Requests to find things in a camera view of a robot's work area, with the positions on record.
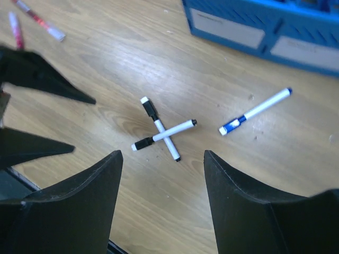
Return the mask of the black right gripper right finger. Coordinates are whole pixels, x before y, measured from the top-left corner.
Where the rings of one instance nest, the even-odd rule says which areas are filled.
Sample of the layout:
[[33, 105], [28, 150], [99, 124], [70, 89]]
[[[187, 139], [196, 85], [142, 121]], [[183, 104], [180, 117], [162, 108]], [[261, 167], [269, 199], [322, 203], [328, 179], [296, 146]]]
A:
[[338, 190], [303, 197], [204, 153], [219, 253], [338, 253]]

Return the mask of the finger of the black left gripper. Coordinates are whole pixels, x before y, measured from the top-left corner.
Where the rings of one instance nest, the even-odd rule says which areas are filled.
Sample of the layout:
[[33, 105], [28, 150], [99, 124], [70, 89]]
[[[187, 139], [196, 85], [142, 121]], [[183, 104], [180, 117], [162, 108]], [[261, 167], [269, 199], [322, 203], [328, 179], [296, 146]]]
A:
[[39, 90], [75, 101], [95, 104], [96, 100], [73, 86], [49, 62], [32, 51], [1, 46], [1, 84]]
[[1, 128], [1, 169], [74, 150], [71, 144], [16, 129]]

